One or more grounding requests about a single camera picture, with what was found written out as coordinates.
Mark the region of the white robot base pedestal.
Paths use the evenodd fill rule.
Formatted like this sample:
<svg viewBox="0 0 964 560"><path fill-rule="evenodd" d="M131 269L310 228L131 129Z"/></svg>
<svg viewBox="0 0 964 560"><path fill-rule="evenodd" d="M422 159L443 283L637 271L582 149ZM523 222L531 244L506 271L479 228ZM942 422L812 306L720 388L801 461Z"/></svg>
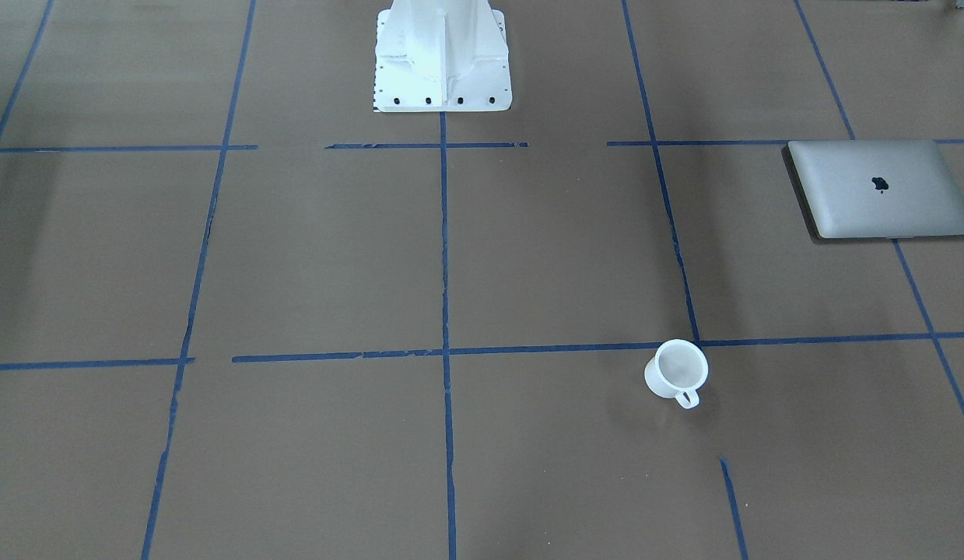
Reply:
<svg viewBox="0 0 964 560"><path fill-rule="evenodd" d="M506 18L488 1L394 1L376 19L373 110L505 111Z"/></svg>

